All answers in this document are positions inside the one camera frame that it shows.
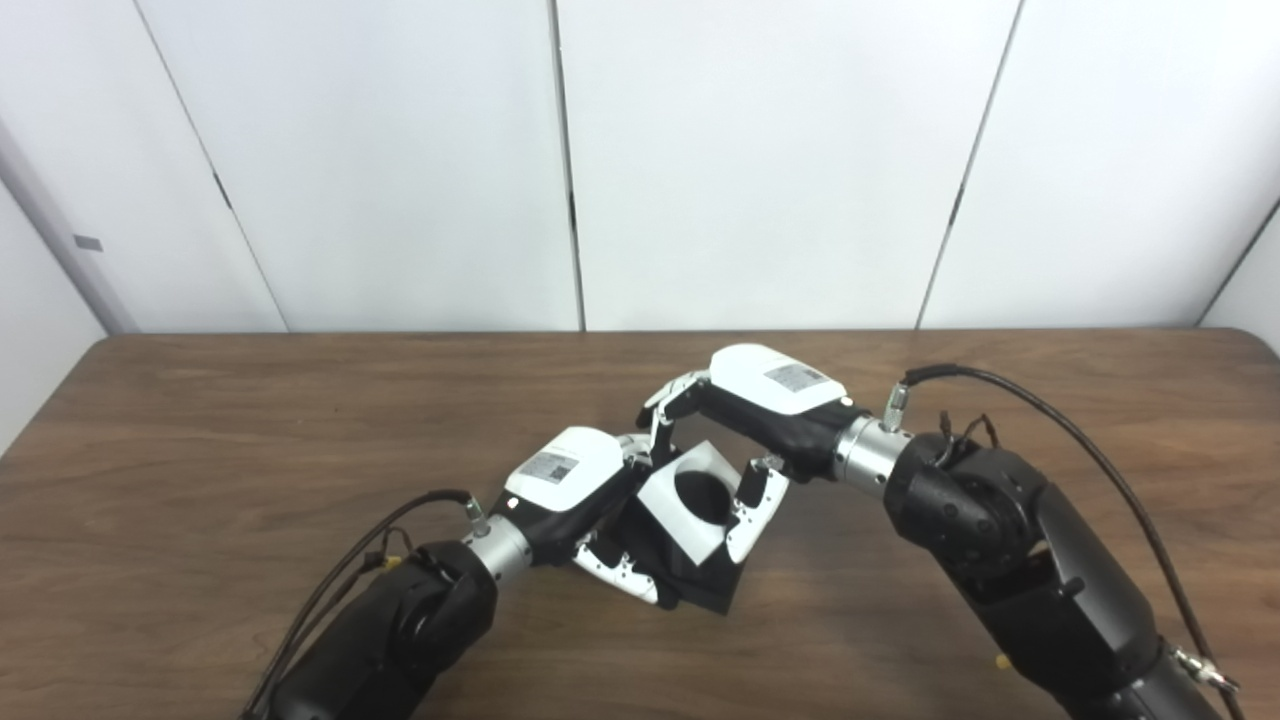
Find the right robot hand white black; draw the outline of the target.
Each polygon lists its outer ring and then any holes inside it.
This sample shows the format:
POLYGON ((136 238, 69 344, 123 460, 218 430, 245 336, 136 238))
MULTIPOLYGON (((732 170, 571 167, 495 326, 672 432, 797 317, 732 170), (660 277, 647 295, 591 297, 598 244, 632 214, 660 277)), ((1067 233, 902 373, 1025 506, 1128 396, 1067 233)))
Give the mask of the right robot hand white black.
POLYGON ((741 564, 794 482, 838 480, 844 436, 868 413, 844 384, 764 345, 712 355, 707 369, 668 380, 641 406, 636 425, 650 436, 655 468, 673 460, 675 424, 700 415, 764 448, 742 469, 730 501, 724 548, 741 564))

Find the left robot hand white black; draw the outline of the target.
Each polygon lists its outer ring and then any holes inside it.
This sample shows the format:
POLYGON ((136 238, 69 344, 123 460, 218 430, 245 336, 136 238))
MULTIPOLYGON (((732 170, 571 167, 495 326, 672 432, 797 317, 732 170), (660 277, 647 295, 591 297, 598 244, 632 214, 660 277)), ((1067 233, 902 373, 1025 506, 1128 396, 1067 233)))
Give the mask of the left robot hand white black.
POLYGON ((530 568, 573 564, 645 603, 655 605, 655 579, 603 534, 652 471, 646 436, 611 436, 570 427, 513 470, 468 547, 498 585, 530 568))

